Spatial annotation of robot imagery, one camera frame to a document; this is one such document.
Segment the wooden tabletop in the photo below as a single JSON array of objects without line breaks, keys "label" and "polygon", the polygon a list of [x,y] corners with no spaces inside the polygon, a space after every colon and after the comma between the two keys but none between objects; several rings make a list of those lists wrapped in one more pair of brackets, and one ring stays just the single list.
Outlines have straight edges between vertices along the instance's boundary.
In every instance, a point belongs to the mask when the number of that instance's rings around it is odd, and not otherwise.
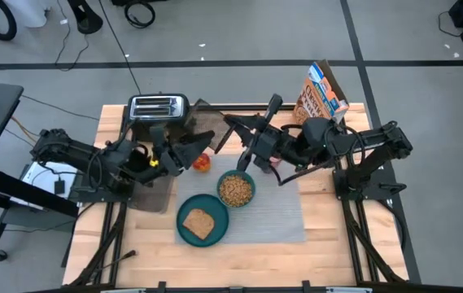
[{"label": "wooden tabletop", "polygon": [[[118,138],[123,107],[103,107],[96,147],[104,147],[106,140]],[[351,104],[345,121],[355,130],[369,129],[362,103]],[[291,123],[294,120],[289,111],[280,111],[272,120],[277,127]],[[221,151],[222,154],[241,152],[236,134]],[[157,287],[159,281],[166,281],[168,287],[301,286],[303,280],[309,280],[313,286],[356,285],[343,210],[334,193],[332,169],[301,177],[298,185],[307,238],[302,243],[217,244],[207,248],[175,244],[176,187],[165,214],[129,209],[121,255],[132,249],[138,255],[120,263],[116,286]],[[97,250],[105,208],[104,203],[97,203],[77,221],[64,284],[79,275]],[[393,216],[370,201],[365,202],[365,213],[375,248],[399,276],[408,278]],[[364,277],[369,280],[365,252],[359,243],[358,247]],[[111,259],[111,251],[105,259]]]}]

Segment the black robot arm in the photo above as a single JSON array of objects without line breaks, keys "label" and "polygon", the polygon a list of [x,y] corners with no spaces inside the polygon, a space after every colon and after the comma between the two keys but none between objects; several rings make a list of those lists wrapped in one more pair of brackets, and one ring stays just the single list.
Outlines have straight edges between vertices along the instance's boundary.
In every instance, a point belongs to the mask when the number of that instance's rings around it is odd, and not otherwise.
[{"label": "black robot arm", "polygon": [[41,165],[46,162],[70,164],[89,177],[93,190],[102,187],[124,195],[131,194],[136,181],[146,184],[157,177],[178,176],[193,164],[214,136],[208,131],[186,135],[170,144],[163,125],[155,125],[151,131],[152,154],[148,154],[145,146],[126,140],[124,136],[99,149],[71,139],[63,129],[52,129],[41,131],[31,155]]},{"label": "black robot arm", "polygon": [[[275,94],[264,116],[225,116],[229,132],[237,133],[246,147],[238,160],[238,170],[245,171],[253,155],[253,163],[262,169],[270,168],[269,159],[274,157],[295,166],[298,173],[292,177],[294,179],[318,168],[333,167],[338,157],[347,155],[351,162],[347,172],[349,185],[357,188],[386,161],[403,159],[412,150],[410,142],[394,121],[379,129],[356,132],[325,118],[309,118],[302,125],[284,125],[278,129],[269,122],[281,105],[282,98]],[[301,129],[300,134],[296,137],[290,135],[291,128]],[[367,150],[373,152],[365,158]],[[354,165],[352,155],[357,152],[362,153],[361,163]]]}]

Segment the placemat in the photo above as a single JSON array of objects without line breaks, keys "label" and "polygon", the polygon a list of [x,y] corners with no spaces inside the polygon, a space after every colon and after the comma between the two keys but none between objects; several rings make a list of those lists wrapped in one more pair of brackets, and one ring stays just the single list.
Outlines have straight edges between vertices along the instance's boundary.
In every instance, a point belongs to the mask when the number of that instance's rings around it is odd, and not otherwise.
[{"label": "placemat", "polygon": [[[239,155],[214,155],[212,168],[200,173],[193,168],[177,177],[177,210],[191,196],[218,196],[216,184],[226,171],[235,169]],[[277,171],[282,178],[294,173],[295,168],[281,162]],[[219,243],[294,243],[305,241],[304,218],[298,183],[291,181],[277,185],[274,174],[266,174],[251,160],[247,173],[256,185],[251,202],[241,208],[229,208],[229,228]],[[176,230],[176,243],[185,243]]]}]

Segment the gray floor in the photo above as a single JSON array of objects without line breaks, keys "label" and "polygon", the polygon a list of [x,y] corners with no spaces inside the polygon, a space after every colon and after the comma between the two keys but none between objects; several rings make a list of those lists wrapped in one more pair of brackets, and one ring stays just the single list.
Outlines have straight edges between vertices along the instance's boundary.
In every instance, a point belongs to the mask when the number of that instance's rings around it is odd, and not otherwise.
[{"label": "gray floor", "polygon": [[[55,1],[43,28],[19,27],[0,42],[0,63],[53,63],[66,26]],[[65,14],[71,11],[62,0]],[[89,1],[100,12],[97,1]],[[453,0],[349,0],[365,60],[461,60],[463,45],[437,29],[437,15]],[[337,0],[170,0],[153,3],[149,29],[128,25],[121,9],[106,2],[108,17],[130,61],[336,59],[353,60],[342,7]],[[4,19],[0,13],[0,28]],[[447,18],[446,29],[456,30]],[[80,62],[122,62],[110,30],[88,36]],[[61,62],[72,62],[85,45],[75,29]],[[357,68],[333,67],[351,102],[365,103]],[[368,68],[382,122],[397,120],[414,145],[395,162],[422,281],[463,286],[463,67]],[[143,93],[182,92],[210,103],[267,102],[272,93],[297,99],[306,67],[139,68]],[[25,94],[68,110],[98,116],[103,104],[126,103],[136,89],[126,69],[2,70],[0,82],[22,85]],[[33,131],[64,128],[83,142],[97,125],[26,99],[15,116]],[[7,126],[21,135],[16,125]],[[29,162],[29,146],[5,133],[0,169],[17,176]],[[0,291],[57,287],[69,234],[5,234],[0,248]]]}]

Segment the bread slice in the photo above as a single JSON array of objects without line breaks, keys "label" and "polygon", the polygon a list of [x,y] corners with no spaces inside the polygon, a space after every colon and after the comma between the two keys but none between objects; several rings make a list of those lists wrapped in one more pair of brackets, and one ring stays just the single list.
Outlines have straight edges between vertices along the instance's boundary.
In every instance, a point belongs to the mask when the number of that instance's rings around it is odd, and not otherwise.
[{"label": "bread slice", "polygon": [[200,208],[194,208],[190,211],[182,225],[195,236],[204,240],[212,232],[213,228],[215,228],[215,220]]}]

